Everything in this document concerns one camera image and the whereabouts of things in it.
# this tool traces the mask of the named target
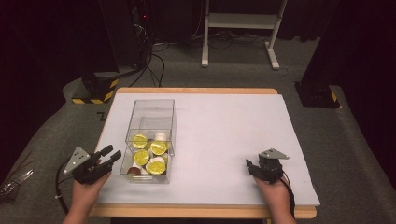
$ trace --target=yellow and black tape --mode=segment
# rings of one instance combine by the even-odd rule
[[[106,104],[110,101],[111,97],[114,94],[118,79],[110,79],[102,81],[101,88],[98,90],[97,94],[94,96],[87,95],[82,97],[72,97],[72,101],[74,104],[83,105],[83,104]]]
[[[335,101],[335,102],[337,102],[337,96],[335,95],[334,92],[332,92],[332,100]]]

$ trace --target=table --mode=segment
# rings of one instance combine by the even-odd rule
[[[120,88],[115,95],[96,150],[111,144],[116,150],[119,148],[123,151],[134,100],[164,98],[175,99],[177,112],[176,155],[171,167],[170,183],[130,184],[119,174],[121,160],[118,160],[113,165],[113,174],[103,186],[91,216],[268,218],[270,212],[254,180],[248,174],[245,159],[256,161],[259,152],[268,149],[267,147],[275,147],[290,156],[290,160],[281,163],[289,175],[296,195],[296,218],[315,217],[316,206],[319,205],[318,196],[313,190],[286,105],[282,96],[274,89]],[[219,110],[219,105],[227,111]],[[246,119],[256,119],[257,125],[252,125],[252,130],[246,128],[250,126],[244,126],[246,120],[239,119],[244,115]],[[205,124],[203,120],[220,120],[225,126],[206,124],[207,129],[201,130],[199,126]],[[278,120],[282,125],[279,123],[277,127],[271,127],[271,120]],[[242,132],[234,128],[224,129],[233,125],[243,129]],[[195,134],[202,133],[207,133],[204,140],[209,142],[209,147],[191,150],[195,146],[191,139],[197,137]],[[249,133],[247,138],[257,134],[258,136],[251,136],[254,139],[262,138],[262,133],[266,134],[266,144],[258,148],[247,147],[246,150],[235,146],[228,153],[223,153],[223,149],[219,147],[210,146],[213,139],[218,137],[219,141],[213,144],[219,142],[226,146],[227,142],[231,142],[235,145],[232,136],[236,133]],[[245,140],[246,143],[252,142],[250,139]],[[205,157],[207,152],[223,159]]]
[[[269,29],[272,30],[271,40],[265,42],[265,49],[267,50],[268,57],[270,58],[271,65],[274,70],[279,69],[274,44],[276,41],[277,32],[282,22],[283,13],[286,8],[288,0],[281,0],[280,8],[275,15],[259,15],[259,14],[236,14],[236,13],[210,13],[209,0],[206,0],[205,8],[205,33],[204,44],[202,50],[202,67],[209,66],[209,46],[208,36],[210,27],[221,28],[246,28],[246,29]]]

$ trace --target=metal bracket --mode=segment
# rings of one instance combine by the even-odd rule
[[[261,152],[259,156],[266,158],[266,159],[283,159],[288,160],[290,157],[281,153],[280,151],[270,148],[264,152]]]
[[[76,150],[73,152],[72,157],[70,158],[69,163],[67,163],[66,168],[64,168],[64,174],[68,174],[77,167],[79,167],[84,161],[87,161],[90,158],[90,154],[88,154],[81,147],[76,147]]]

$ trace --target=white metal stand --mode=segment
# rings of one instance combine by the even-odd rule
[[[270,42],[265,42],[265,48],[271,61],[273,69],[279,69],[274,53],[276,35],[282,22],[283,12],[285,11],[288,0],[281,0],[280,9],[275,15],[258,14],[233,14],[233,13],[209,13],[209,0],[206,0],[205,9],[205,35],[202,50],[202,67],[209,66],[208,30],[209,27],[222,28],[248,28],[248,29],[271,29]]]

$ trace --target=black stand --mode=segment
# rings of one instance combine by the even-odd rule
[[[312,92],[300,82],[295,82],[294,87],[300,97],[303,107],[311,108],[340,108],[337,97],[329,87]]]
[[[335,80],[350,52],[346,46],[354,45],[356,27],[340,26],[341,18],[348,16],[348,11],[334,10],[323,37],[306,68],[301,82],[294,84],[303,107],[340,108],[335,94],[329,86]]]
[[[72,101],[79,105],[108,103],[118,82],[119,80],[115,78],[104,80],[95,78],[88,81],[83,78],[72,96]]]

